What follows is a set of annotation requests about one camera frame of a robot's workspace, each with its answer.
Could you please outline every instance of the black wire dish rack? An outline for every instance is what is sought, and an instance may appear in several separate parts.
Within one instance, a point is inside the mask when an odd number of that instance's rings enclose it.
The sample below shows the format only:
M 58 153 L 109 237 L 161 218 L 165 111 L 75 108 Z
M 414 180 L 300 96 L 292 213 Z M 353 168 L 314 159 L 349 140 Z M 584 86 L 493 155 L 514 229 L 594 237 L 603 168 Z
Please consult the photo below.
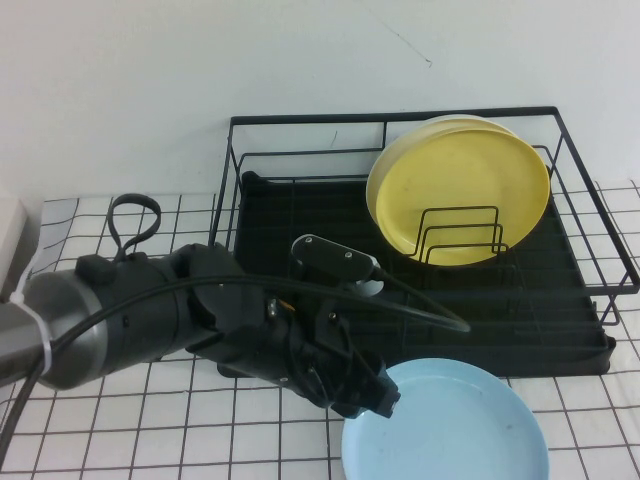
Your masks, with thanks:
M 472 225 L 430 224 L 417 232 L 420 262 L 394 250 L 365 201 L 379 152 L 424 120 L 450 114 L 491 118 L 541 155 L 552 188 L 546 211 L 518 245 L 503 241 L 495 206 L 464 207 L 483 215 Z M 481 228 L 481 243 L 425 248 L 435 229 Z M 470 334 L 347 306 L 356 346 L 389 365 L 421 357 L 465 361 L 500 376 L 603 373 L 615 340 L 615 299 L 637 293 L 640 277 L 555 107 L 463 111 L 233 117 L 211 234 L 251 273 L 290 276 L 292 242 L 315 234 L 374 255 L 399 280 L 465 318 Z M 488 248 L 491 260 L 438 267 L 435 248 Z M 386 285 L 383 298 L 423 308 Z

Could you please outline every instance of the black grid line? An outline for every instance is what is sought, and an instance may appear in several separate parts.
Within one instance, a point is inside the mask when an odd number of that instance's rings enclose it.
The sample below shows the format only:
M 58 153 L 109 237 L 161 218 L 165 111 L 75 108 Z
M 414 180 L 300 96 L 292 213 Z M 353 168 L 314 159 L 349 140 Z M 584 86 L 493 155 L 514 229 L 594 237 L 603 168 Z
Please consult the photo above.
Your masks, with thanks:
M 180 210 L 180 204 L 182 203 L 182 196 L 180 196 L 180 199 L 178 200 L 178 210 Z M 213 203 L 211 205 L 211 212 L 209 212 L 209 232 L 211 231 L 211 229 L 213 228 L 213 212 L 216 206 L 216 196 L 213 196 Z M 185 416 L 184 416 L 184 432 L 182 434 L 182 450 L 180 451 L 180 467 L 178 468 L 178 480 L 180 480 L 182 478 L 182 464 L 184 462 L 184 451 L 187 445 L 187 431 L 188 431 L 188 426 L 189 426 L 189 415 L 191 413 L 191 395 L 193 392 L 193 377 L 195 375 L 195 371 L 196 371 L 196 357 L 195 355 L 192 356 L 191 358 L 191 376 L 189 379 L 189 391 L 187 393 L 187 411 L 185 412 Z
M 231 441 L 229 442 L 229 472 L 228 479 L 231 480 L 231 468 L 233 467 L 233 436 L 235 434 L 235 425 L 236 425 L 236 400 L 238 397 L 238 379 L 234 379 L 233 386 L 233 406 L 231 410 Z
M 625 408 L 637 408 L 637 407 L 617 407 L 620 409 L 625 409 Z M 587 408 L 587 409 L 582 409 L 582 410 L 568 410 L 569 412 L 573 412 L 573 411 L 591 411 L 591 410 L 610 410 L 610 408 Z M 543 410 L 540 412 L 534 411 L 534 413 L 549 413 L 549 412 L 553 412 L 553 411 L 549 411 L 549 410 Z M 151 431 L 156 431 L 156 430 L 180 430 L 180 429 L 184 429 L 184 430 L 197 430 L 199 428 L 216 428 L 216 427 L 233 427 L 235 426 L 240 426 L 240 427 L 251 427 L 251 426 L 259 426 L 259 425 L 291 425 L 291 424 L 299 424 L 299 423 L 340 423 L 342 422 L 343 419 L 341 418 L 329 418 L 329 419 L 325 419 L 325 418 L 310 418 L 310 419 L 304 419 L 304 420 L 264 420 L 264 421 L 255 421 L 255 422 L 238 422 L 238 421 L 233 421 L 233 422 L 223 422 L 223 423 L 203 423 L 201 425 L 187 425 L 187 427 L 185 428 L 184 426 L 181 425 L 167 425 L 167 426 L 161 426 L 161 427 L 143 427 L 143 426 L 139 426 L 139 427 L 132 427 L 132 428 L 100 428 L 100 429 L 96 429 L 96 428 L 90 428 L 87 430 L 61 430 L 61 431 L 56 431 L 56 432 L 47 432 L 47 436 L 52 437 L 52 436 L 56 436 L 56 435 L 71 435 L 71 434 L 90 434 L 92 432 L 94 433 L 127 433 L 127 432 L 151 432 Z M 21 432 L 21 433 L 16 433 L 14 434 L 15 437 L 34 437 L 34 436 L 40 436 L 42 435 L 42 432 Z
M 111 204 L 113 203 L 113 197 L 109 200 L 109 208 L 111 208 Z M 100 244 L 102 243 L 102 238 L 104 237 L 104 232 L 107 228 L 107 217 L 105 215 L 104 222 L 102 224 L 102 232 L 100 239 L 98 240 L 98 246 L 96 247 L 96 254 L 100 250 Z M 93 429 L 96 425 L 96 419 L 98 418 L 98 410 L 100 409 L 100 401 L 102 400 L 102 390 L 104 389 L 104 377 L 100 380 L 100 390 L 98 391 L 98 399 L 96 400 L 96 408 L 93 411 L 93 419 L 91 420 L 91 429 L 89 431 L 89 438 L 87 440 L 87 448 L 84 451 L 84 457 L 82 458 L 82 468 L 87 465 L 87 457 L 89 456 L 89 447 L 91 446 L 91 440 L 93 439 Z M 80 479 L 84 476 L 84 471 L 80 472 Z
M 78 211 L 78 206 L 80 205 L 80 200 L 76 199 L 76 205 L 75 205 L 75 209 L 73 211 L 73 215 L 76 214 L 76 212 Z M 71 225 L 73 224 L 73 220 L 69 223 L 69 228 L 67 229 L 67 236 L 69 235 L 69 232 L 71 231 Z M 60 262 L 60 257 L 62 256 L 62 252 L 64 250 L 64 246 L 66 245 L 66 239 L 65 242 L 62 244 L 62 248 L 60 249 L 60 254 L 58 255 L 58 260 L 55 262 L 55 268 L 58 267 L 58 263 Z M 58 396 L 58 392 L 54 392 L 53 394 L 53 399 L 51 401 L 51 406 L 49 407 L 49 414 L 47 415 L 47 421 L 45 423 L 44 426 L 44 432 L 42 434 L 42 438 L 40 439 L 40 445 L 38 447 L 38 454 L 36 455 L 36 460 L 34 462 L 33 465 L 33 470 L 31 471 L 31 480 L 34 479 L 35 475 L 36 475 L 36 471 L 38 469 L 38 463 L 40 462 L 40 456 L 42 454 L 42 448 L 44 447 L 44 441 L 46 439 L 47 436 L 47 430 L 49 429 L 49 422 L 51 421 L 51 416 L 53 415 L 53 409 L 55 407 L 56 404 L 56 398 Z
M 571 425 L 571 419 L 569 418 L 569 413 L 567 412 L 567 407 L 564 403 L 564 398 L 562 397 L 562 392 L 560 391 L 560 386 L 558 385 L 558 379 L 554 378 L 553 379 L 553 383 L 556 386 L 556 390 L 558 392 L 558 395 L 560 396 L 560 403 L 562 404 L 562 411 L 564 412 L 564 416 L 567 419 L 567 423 L 569 424 L 569 430 L 571 430 L 571 437 L 573 438 L 573 444 L 576 447 L 576 450 L 578 451 L 578 456 L 580 457 L 580 463 L 582 464 L 582 470 L 584 471 L 584 476 L 586 477 L 586 480 L 589 480 L 589 473 L 587 472 L 587 467 L 584 464 L 584 460 L 582 458 L 582 454 L 580 453 L 580 449 L 578 448 L 578 440 L 576 439 L 576 433 L 573 430 L 573 425 Z
M 178 198 L 178 210 L 180 210 L 180 203 L 182 201 L 182 196 L 180 196 Z M 143 208 L 142 210 L 142 217 L 140 218 L 140 226 L 138 227 L 138 234 L 140 234 L 140 228 L 142 227 L 142 221 L 144 218 L 144 211 L 146 209 Z M 173 242 L 175 241 L 175 231 L 178 228 L 178 215 L 176 215 L 176 221 L 174 224 L 174 233 L 173 233 L 173 237 L 171 238 L 171 248 L 169 251 L 173 250 Z M 129 468 L 129 480 L 131 480 L 131 478 L 133 477 L 133 467 L 135 465 L 135 461 L 136 461 L 136 453 L 138 451 L 138 442 L 140 441 L 140 427 L 142 426 L 142 418 L 144 415 L 144 407 L 145 407 L 145 403 L 146 403 L 146 399 L 147 399 L 147 393 L 149 390 L 149 378 L 151 377 L 151 369 L 153 368 L 153 362 L 150 362 L 148 367 L 147 367 L 147 378 L 144 382 L 144 390 L 142 393 L 142 402 L 140 402 L 140 415 L 138 417 L 138 430 L 136 431 L 136 437 L 133 443 L 133 453 L 131 454 L 131 465 Z
M 327 459 L 326 457 L 308 457 L 308 458 L 283 458 L 280 460 L 282 463 L 295 463 L 295 462 L 320 462 L 320 461 L 332 461 L 332 460 L 340 460 L 340 457 L 330 457 Z M 277 464 L 278 460 L 236 460 L 233 463 L 231 462 L 202 462 L 202 463 L 169 463 L 163 465 L 134 465 L 132 467 L 87 467 L 84 469 L 80 468 L 51 468 L 51 469 L 42 469 L 38 470 L 38 473 L 77 473 L 80 471 L 85 472 L 96 472 L 96 471 L 113 471 L 113 470 L 126 470 L 130 468 L 131 470 L 146 470 L 146 469 L 155 469 L 155 468 L 178 468 L 180 465 L 183 467 L 212 467 L 212 466 L 224 466 L 224 465 L 256 465 L 256 464 Z M 3 474 L 21 474 L 21 473 L 31 473 L 30 470 L 7 470 L 3 471 Z

